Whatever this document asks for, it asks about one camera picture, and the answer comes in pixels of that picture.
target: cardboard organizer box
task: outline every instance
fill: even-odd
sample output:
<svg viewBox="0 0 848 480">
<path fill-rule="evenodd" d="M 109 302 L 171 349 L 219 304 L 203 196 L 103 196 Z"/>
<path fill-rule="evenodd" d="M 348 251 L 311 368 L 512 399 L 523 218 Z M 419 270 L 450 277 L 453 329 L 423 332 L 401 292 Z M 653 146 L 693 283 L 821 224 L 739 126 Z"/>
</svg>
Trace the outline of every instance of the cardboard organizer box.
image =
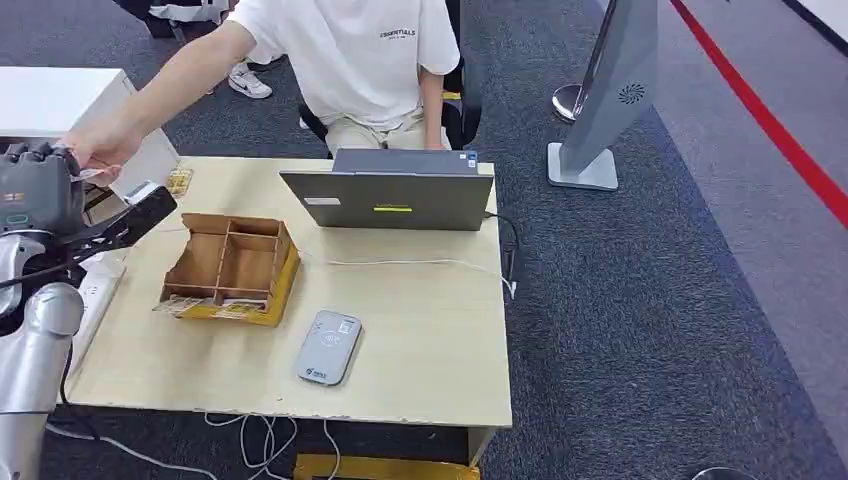
<svg viewBox="0 0 848 480">
<path fill-rule="evenodd" d="M 189 240 L 156 308 L 178 318 L 280 323 L 300 265 L 283 222 L 183 214 Z"/>
</svg>

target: cable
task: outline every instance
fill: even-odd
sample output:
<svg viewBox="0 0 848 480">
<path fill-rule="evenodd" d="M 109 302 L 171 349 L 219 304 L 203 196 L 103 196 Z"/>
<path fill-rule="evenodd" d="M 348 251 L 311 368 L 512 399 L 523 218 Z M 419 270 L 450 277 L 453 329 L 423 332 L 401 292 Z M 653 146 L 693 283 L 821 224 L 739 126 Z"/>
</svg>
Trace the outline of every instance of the cable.
<svg viewBox="0 0 848 480">
<path fill-rule="evenodd" d="M 170 228 L 170 229 L 164 229 L 164 230 L 158 230 L 158 231 L 155 230 L 154 232 L 156 232 L 156 233 L 166 233 L 166 232 L 177 232 L 177 231 L 185 231 L 185 227 Z M 518 235 L 517 235 L 518 231 L 514 230 L 514 232 L 516 233 L 515 238 L 516 238 L 516 251 L 517 251 L 518 243 L 519 243 Z M 372 262 L 343 262 L 341 260 L 331 260 L 331 259 L 327 259 L 327 258 L 322 258 L 322 257 L 319 257 L 318 255 L 314 255 L 314 254 L 309 253 L 305 250 L 298 250 L 298 253 L 300 253 L 301 256 L 311 257 L 311 258 L 314 258 L 315 260 L 318 260 L 320 262 L 324 262 L 324 263 L 329 264 L 329 265 L 342 265 L 342 266 L 417 265 L 417 264 L 445 264 L 445 263 L 454 264 L 454 265 L 462 265 L 462 266 L 470 268 L 472 270 L 477 270 L 479 272 L 488 273 L 490 275 L 494 275 L 494 276 L 498 277 L 501 280 L 501 282 L 506 286 L 507 291 L 509 291 L 509 298 L 511 298 L 511 299 L 515 299 L 515 290 L 518 287 L 518 282 L 509 278 L 509 276 L 504 277 L 500 273 L 493 272 L 492 270 L 489 270 L 485 267 L 481 267 L 480 265 L 465 262 L 465 261 L 462 261 L 462 260 L 456 260 L 456 259 L 453 259 L 453 258 L 437 258 L 437 259 L 433 259 L 433 260 L 376 260 L 376 261 L 372 261 Z"/>
<path fill-rule="evenodd" d="M 515 226 L 515 222 L 512 221 L 507 216 L 499 215 L 497 213 L 485 212 L 486 218 L 495 217 L 499 220 L 503 220 L 507 225 L 512 228 L 512 236 L 515 239 L 515 249 L 510 249 L 504 247 L 504 264 L 506 265 L 506 278 L 509 281 L 509 284 L 512 286 L 513 298 L 515 298 L 515 290 L 518 288 L 518 279 L 516 278 L 516 268 L 515 268 L 515 259 L 520 258 L 521 254 L 521 236 L 518 235 L 518 227 Z"/>
<path fill-rule="evenodd" d="M 47 275 L 51 275 L 56 272 L 61 272 L 63 270 L 69 270 L 73 267 L 78 266 L 80 263 L 84 262 L 90 257 L 97 255 L 100 252 L 104 252 L 109 249 L 108 243 L 103 244 L 100 248 L 93 248 L 90 251 L 83 253 L 77 258 L 68 260 L 67 262 L 56 265 L 55 267 L 45 268 L 44 270 L 39 270 L 37 272 L 28 273 L 26 275 L 21 275 L 20 277 L 10 278 L 9 280 L 4 280 L 0 282 L 0 289 L 11 287 L 12 285 L 17 285 L 19 283 L 28 282 L 30 280 L 35 280 L 36 278 L 41 278 Z"/>
<path fill-rule="evenodd" d="M 509 291 L 510 298 L 515 298 L 515 286 L 510 283 L 509 280 L 503 277 L 500 273 L 493 272 L 485 267 L 481 267 L 480 265 L 475 265 L 473 263 L 465 262 L 462 260 L 456 260 L 453 258 L 437 258 L 433 260 L 376 260 L 373 262 L 342 262 L 340 260 L 330 260 L 326 258 L 321 258 L 317 255 L 313 255 L 304 250 L 298 250 L 298 252 L 306 257 L 314 258 L 318 261 L 327 263 L 329 265 L 343 265 L 343 266 L 370 266 L 370 265 L 418 265 L 418 264 L 455 264 L 462 265 L 464 267 L 468 267 L 472 270 L 477 270 L 479 272 L 488 273 L 490 275 L 494 275 L 501 279 L 504 285 L 506 285 L 507 290 Z"/>
<path fill-rule="evenodd" d="M 521 250 L 521 237 L 518 235 L 518 228 L 516 228 L 515 222 L 513 222 L 509 217 L 497 213 L 486 212 L 486 215 L 486 218 L 495 217 L 506 222 L 506 224 L 512 228 L 512 237 L 515 239 L 515 250 Z"/>
<path fill-rule="evenodd" d="M 100 440 L 100 435 L 97 434 L 97 430 L 86 421 L 82 415 L 77 413 L 76 405 L 72 404 L 68 401 L 68 395 L 65 393 L 65 383 L 68 381 L 68 373 L 71 371 L 71 360 L 74 358 L 74 343 L 68 346 L 68 360 L 65 362 L 65 368 L 62 370 L 62 381 L 59 382 L 59 398 L 62 399 L 62 404 L 68 408 L 68 412 L 74 417 L 74 420 L 79 423 L 82 428 L 88 431 L 89 436 L 91 436 L 94 440 Z"/>
<path fill-rule="evenodd" d="M 62 430 L 61 428 L 56 427 L 54 425 L 51 425 L 49 423 L 47 424 L 46 428 L 47 428 L 47 431 L 54 433 L 56 435 L 60 435 L 62 437 L 73 438 L 73 439 L 76 439 L 76 440 L 88 440 L 88 441 L 92 441 L 92 442 L 97 441 L 94 437 L 69 432 L 67 430 Z M 179 471 L 183 471 L 183 472 L 199 473 L 201 475 L 205 475 L 206 477 L 210 478 L 211 480 L 218 480 L 218 477 L 216 477 L 211 472 L 208 472 L 206 470 L 203 470 L 203 469 L 200 469 L 200 468 L 184 467 L 182 465 L 172 465 L 170 463 L 165 463 L 165 462 L 156 460 L 155 458 L 148 457 L 147 455 L 136 452 L 135 450 L 131 449 L 130 447 L 128 447 L 128 446 L 124 445 L 123 443 L 121 443 L 121 442 L 119 442 L 119 441 L 117 441 L 113 438 L 110 438 L 110 437 L 100 437 L 100 441 L 106 442 L 106 443 L 108 443 L 108 444 L 110 444 L 114 447 L 117 447 L 117 448 L 123 450 L 124 452 L 129 453 L 133 457 L 144 460 L 145 462 L 148 462 L 148 463 L 152 463 L 153 465 L 156 465 L 157 467 L 167 468 L 169 470 L 179 470 Z"/>
<path fill-rule="evenodd" d="M 254 418 L 254 417 L 260 418 L 263 422 L 265 422 L 265 426 L 267 428 L 267 430 L 265 432 L 265 445 L 263 447 L 263 452 L 262 452 L 262 461 L 259 462 L 259 463 L 251 463 L 250 460 L 247 458 L 247 448 L 245 447 L 245 441 L 244 441 L 244 431 L 245 431 L 245 427 L 247 426 L 247 421 L 251 418 Z M 259 469 L 248 480 L 255 480 L 256 478 L 258 478 L 263 473 L 265 473 L 269 477 L 275 478 L 277 480 L 289 480 L 286 477 L 275 474 L 269 468 L 270 465 L 271 465 L 271 462 L 276 460 L 277 457 L 279 457 L 286 450 L 286 448 L 288 448 L 288 446 L 291 445 L 291 443 L 294 441 L 295 437 L 297 436 L 297 422 L 295 422 L 294 419 L 291 418 L 291 417 L 286 417 L 286 418 L 288 419 L 288 421 L 291 422 L 292 426 L 294 427 L 294 430 L 292 431 L 292 434 L 289 437 L 289 439 L 286 441 L 286 443 L 284 443 L 283 446 L 280 447 L 280 449 L 275 452 L 274 449 L 276 448 L 276 445 L 275 445 L 276 435 L 274 434 L 274 424 L 277 421 L 276 418 L 271 418 L 271 420 L 268 420 L 268 417 L 259 416 L 259 415 L 239 415 L 235 418 L 232 418 L 230 420 L 226 420 L 226 421 L 223 421 L 223 422 L 213 422 L 212 420 L 209 419 L 208 413 L 203 414 L 203 421 L 206 422 L 207 425 L 212 426 L 212 427 L 224 427 L 224 426 L 232 425 L 236 422 L 241 421 L 241 427 L 239 429 L 239 446 L 241 448 L 242 462 L 244 462 L 244 465 L 247 468 L 250 468 L 250 469 L 258 468 Z"/>
<path fill-rule="evenodd" d="M 77 423 L 79 423 L 85 430 L 87 430 L 89 432 L 89 434 L 88 435 L 81 435 L 81 434 L 78 434 L 78 433 L 69 432 L 67 430 L 62 430 L 61 428 L 59 428 L 55 425 L 52 425 L 50 423 L 48 423 L 45 427 L 48 431 L 55 433 L 56 435 L 61 435 L 63 437 L 68 437 L 68 438 L 74 438 L 74 439 L 77 439 L 77 440 L 88 440 L 88 441 L 92 441 L 92 442 L 100 442 L 100 441 L 106 442 L 110 445 L 113 445 L 113 446 L 123 450 L 126 453 L 129 453 L 130 455 L 132 455 L 136 458 L 139 458 L 139 459 L 144 460 L 146 462 L 152 463 L 153 465 L 156 465 L 158 467 L 167 468 L 167 469 L 170 469 L 170 470 L 180 470 L 180 471 L 184 471 L 184 472 L 200 473 L 200 474 L 206 475 L 211 480 L 218 480 L 218 478 L 215 475 L 213 475 L 212 473 L 210 473 L 206 470 L 164 463 L 164 462 L 161 462 L 159 460 L 156 460 L 155 458 L 151 458 L 151 457 L 148 457 L 147 455 L 136 452 L 135 450 L 127 447 L 126 445 L 122 444 L 121 442 L 119 442 L 119 441 L 117 441 L 113 438 L 103 437 L 103 436 L 99 435 L 97 433 L 97 430 L 90 423 L 88 423 L 88 421 L 86 421 L 85 418 L 83 418 L 81 415 L 79 415 L 76 412 L 76 410 L 75 410 L 76 405 L 74 405 L 70 401 L 68 401 L 68 395 L 65 392 L 65 383 L 68 380 L 68 372 L 70 372 L 71 360 L 73 358 L 74 358 L 74 345 L 73 345 L 73 343 L 71 343 L 70 346 L 68 347 L 68 359 L 65 362 L 65 368 L 62 370 L 62 380 L 61 380 L 61 382 L 59 382 L 59 398 L 61 398 L 62 404 L 65 405 L 68 408 L 68 412 L 70 412 L 71 416 L 74 417 L 74 420 Z"/>
<path fill-rule="evenodd" d="M 245 448 L 245 442 L 244 442 L 245 425 L 247 425 L 247 421 L 249 419 L 254 418 L 254 417 L 261 418 L 262 421 L 265 422 L 265 426 L 268 429 L 265 432 L 265 447 L 264 447 L 264 451 L 263 451 L 263 458 L 262 458 L 262 461 L 259 462 L 259 463 L 251 463 L 250 460 L 247 458 L 247 449 Z M 294 431 L 292 432 L 291 437 L 289 437 L 289 439 L 286 441 L 286 443 L 283 444 L 283 446 L 280 447 L 279 450 L 274 452 L 274 442 L 275 442 L 274 422 L 276 421 L 276 418 L 272 418 L 269 421 L 268 417 L 264 417 L 264 416 L 239 415 L 235 418 L 231 418 L 231 419 L 225 420 L 223 422 L 213 422 L 212 420 L 209 419 L 208 413 L 203 414 L 203 421 L 206 422 L 207 425 L 212 426 L 212 427 L 225 427 L 227 425 L 232 425 L 234 423 L 241 422 L 241 428 L 240 428 L 240 431 L 239 431 L 239 443 L 240 443 L 240 447 L 241 447 L 241 459 L 242 459 L 242 461 L 244 462 L 244 465 L 247 468 L 251 468 L 251 469 L 258 468 L 258 469 L 260 469 L 256 473 L 254 473 L 253 476 L 251 476 L 248 480 L 255 480 L 256 478 L 258 478 L 263 473 L 266 473 L 266 474 L 268 474 L 269 477 L 275 478 L 277 480 L 289 480 L 286 477 L 282 477 L 280 475 L 275 474 L 274 472 L 272 472 L 270 470 L 270 468 L 268 468 L 269 465 L 271 464 L 271 462 L 273 462 L 277 457 L 279 457 L 286 450 L 286 448 L 288 448 L 289 444 L 291 444 L 291 442 L 294 441 L 295 437 L 297 436 L 297 422 L 295 422 L 294 419 L 291 418 L 291 417 L 286 417 L 286 419 L 288 419 L 290 422 L 292 422 L 292 425 L 294 426 Z M 339 471 L 339 465 L 341 464 L 341 461 L 342 461 L 342 454 L 341 454 L 341 451 L 339 450 L 339 445 L 336 443 L 336 441 L 330 435 L 329 430 L 327 429 L 327 420 L 324 420 L 324 435 L 330 441 L 330 444 L 333 445 L 333 450 L 336 452 L 336 466 L 333 468 L 333 473 L 331 473 L 330 476 L 327 477 L 327 480 L 333 480 L 334 478 L 336 478 L 336 474 Z"/>
<path fill-rule="evenodd" d="M 339 464 L 342 462 L 342 452 L 339 451 L 339 446 L 336 444 L 336 441 L 333 440 L 333 437 L 330 436 L 330 432 L 327 431 L 326 419 L 324 419 L 324 435 L 327 436 L 327 440 L 329 440 L 330 443 L 333 444 L 333 450 L 336 451 L 336 466 L 333 467 L 333 473 L 331 473 L 330 476 L 327 477 L 327 480 L 333 480 L 334 478 L 336 478 L 336 474 L 339 472 Z"/>
</svg>

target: gray carpet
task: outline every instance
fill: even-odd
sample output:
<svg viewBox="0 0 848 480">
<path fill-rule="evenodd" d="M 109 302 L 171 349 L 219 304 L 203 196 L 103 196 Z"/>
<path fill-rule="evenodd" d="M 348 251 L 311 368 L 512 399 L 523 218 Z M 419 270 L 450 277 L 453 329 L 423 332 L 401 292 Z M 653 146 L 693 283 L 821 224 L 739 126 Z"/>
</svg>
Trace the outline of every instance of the gray carpet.
<svg viewBox="0 0 848 480">
<path fill-rule="evenodd" d="M 105 0 L 7 4 L 0 64 L 120 66 L 140 86 L 172 51 Z M 463 14 L 467 56 L 486 72 L 473 147 L 497 163 L 500 208 L 526 244 L 523 281 L 507 305 L 515 428 L 496 437 L 484 477 L 664 480 L 733 464 L 762 479 L 848 479 L 655 112 L 613 146 L 618 192 L 548 186 L 544 147 L 564 132 L 548 98 L 582 74 L 600 18 L 595 1 L 466 0 Z M 275 89 L 269 100 L 220 87 L 171 122 L 177 149 L 323 156 L 296 127 L 291 72 L 262 78 Z M 213 430 L 195 414 L 89 413 L 146 453 L 246 478 L 235 427 Z M 297 450 L 329 452 L 320 426 L 303 423 Z M 459 429 L 332 429 L 345 453 L 465 455 Z M 250 438 L 258 451 L 261 434 Z M 288 473 L 292 458 L 275 470 Z M 196 478 L 52 436 L 43 475 Z"/>
<path fill-rule="evenodd" d="M 848 57 L 783 2 L 686 3 L 769 110 L 848 191 Z M 844 462 L 848 230 L 763 133 L 674 7 L 664 7 L 657 111 Z M 815 88 L 794 88 L 810 72 Z"/>
</svg>

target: desk leg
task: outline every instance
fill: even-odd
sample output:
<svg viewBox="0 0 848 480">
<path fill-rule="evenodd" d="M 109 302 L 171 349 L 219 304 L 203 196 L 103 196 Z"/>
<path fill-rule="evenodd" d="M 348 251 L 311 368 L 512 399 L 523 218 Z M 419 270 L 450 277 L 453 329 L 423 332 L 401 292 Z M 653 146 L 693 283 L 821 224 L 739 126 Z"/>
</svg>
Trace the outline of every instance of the desk leg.
<svg viewBox="0 0 848 480">
<path fill-rule="evenodd" d="M 495 436 L 495 428 L 490 427 L 468 427 L 468 465 L 476 467 L 483 458 L 483 453 L 492 437 Z"/>
</svg>

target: yellow base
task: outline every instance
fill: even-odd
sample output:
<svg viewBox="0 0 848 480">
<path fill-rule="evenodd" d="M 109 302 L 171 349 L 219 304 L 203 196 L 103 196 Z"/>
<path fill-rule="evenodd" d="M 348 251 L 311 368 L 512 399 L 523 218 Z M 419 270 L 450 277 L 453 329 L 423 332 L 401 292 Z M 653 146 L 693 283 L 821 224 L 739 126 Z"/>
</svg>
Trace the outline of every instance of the yellow base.
<svg viewBox="0 0 848 480">
<path fill-rule="evenodd" d="M 294 480 L 326 478 L 336 465 L 335 455 L 297 455 Z M 342 457 L 336 478 L 360 480 L 480 480 L 480 470 L 453 463 Z"/>
</svg>

